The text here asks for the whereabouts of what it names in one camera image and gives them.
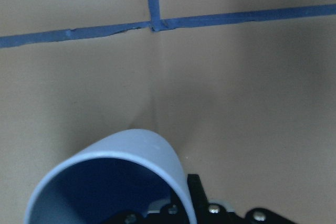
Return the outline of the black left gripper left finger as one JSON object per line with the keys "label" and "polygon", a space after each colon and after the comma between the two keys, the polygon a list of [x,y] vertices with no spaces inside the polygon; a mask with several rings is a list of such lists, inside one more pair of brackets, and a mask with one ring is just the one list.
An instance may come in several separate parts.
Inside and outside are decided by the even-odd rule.
{"label": "black left gripper left finger", "polygon": [[189,223],[184,205],[173,188],[167,201],[158,200],[145,212],[126,208],[119,210],[100,223]]}

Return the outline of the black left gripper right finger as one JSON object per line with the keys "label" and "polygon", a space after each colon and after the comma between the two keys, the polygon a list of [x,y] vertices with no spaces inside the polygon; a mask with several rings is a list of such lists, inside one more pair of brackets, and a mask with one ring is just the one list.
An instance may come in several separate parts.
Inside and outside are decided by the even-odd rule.
{"label": "black left gripper right finger", "polygon": [[197,223],[294,224],[292,220],[266,208],[251,209],[241,217],[236,214],[234,210],[230,210],[228,206],[224,206],[224,204],[210,202],[206,197],[205,190],[198,174],[189,174],[187,176],[187,184]]}

